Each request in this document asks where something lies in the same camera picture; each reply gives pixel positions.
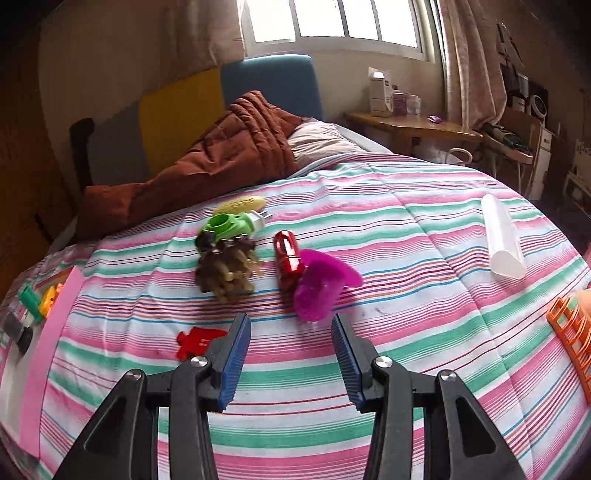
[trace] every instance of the orange plastic rack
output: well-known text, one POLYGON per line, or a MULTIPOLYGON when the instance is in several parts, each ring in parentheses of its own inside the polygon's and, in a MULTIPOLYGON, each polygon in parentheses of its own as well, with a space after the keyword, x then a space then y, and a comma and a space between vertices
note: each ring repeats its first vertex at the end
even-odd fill
POLYGON ((571 299, 557 298, 546 313, 546 319, 569 354, 587 403, 591 404, 591 320, 579 309, 578 304, 573 309, 569 308, 571 299))

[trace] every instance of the wooden desk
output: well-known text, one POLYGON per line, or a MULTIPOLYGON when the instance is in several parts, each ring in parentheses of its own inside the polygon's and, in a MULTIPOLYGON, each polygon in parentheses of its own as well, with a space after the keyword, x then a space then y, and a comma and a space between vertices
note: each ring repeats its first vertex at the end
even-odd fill
POLYGON ((370 113, 346 113, 345 118, 354 130, 373 127, 390 133, 392 135, 392 151, 402 155, 412 154, 413 146, 418 144, 417 141, 413 142, 414 138, 451 140, 457 142, 455 147, 461 147, 462 142, 482 143, 484 140, 484 137, 474 130, 451 122, 434 124, 422 115, 381 117, 373 116, 370 113))

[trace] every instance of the brown comforter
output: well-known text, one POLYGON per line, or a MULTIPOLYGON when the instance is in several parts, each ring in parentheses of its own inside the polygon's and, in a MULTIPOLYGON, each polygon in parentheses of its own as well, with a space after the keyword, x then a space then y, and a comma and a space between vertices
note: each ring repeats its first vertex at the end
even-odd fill
POLYGON ((100 238, 233 190, 286 178, 297 170, 287 137, 301 123, 261 92, 246 93, 183 158, 152 180, 87 187, 78 239, 100 238))

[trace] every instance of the window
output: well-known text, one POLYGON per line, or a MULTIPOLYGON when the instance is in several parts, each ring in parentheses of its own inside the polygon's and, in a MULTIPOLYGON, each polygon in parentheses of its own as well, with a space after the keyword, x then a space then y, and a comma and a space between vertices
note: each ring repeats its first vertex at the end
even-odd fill
POLYGON ((242 2, 249 56, 294 50, 362 50, 425 58, 414 0, 242 2))

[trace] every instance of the red plastic cylinder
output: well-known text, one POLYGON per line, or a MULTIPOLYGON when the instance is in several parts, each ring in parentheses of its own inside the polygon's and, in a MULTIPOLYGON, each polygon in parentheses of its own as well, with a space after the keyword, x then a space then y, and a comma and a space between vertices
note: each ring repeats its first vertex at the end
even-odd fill
POLYGON ((281 291, 294 291, 306 269, 300 259, 296 236, 289 230, 277 232, 273 238, 273 246, 279 288, 281 291))

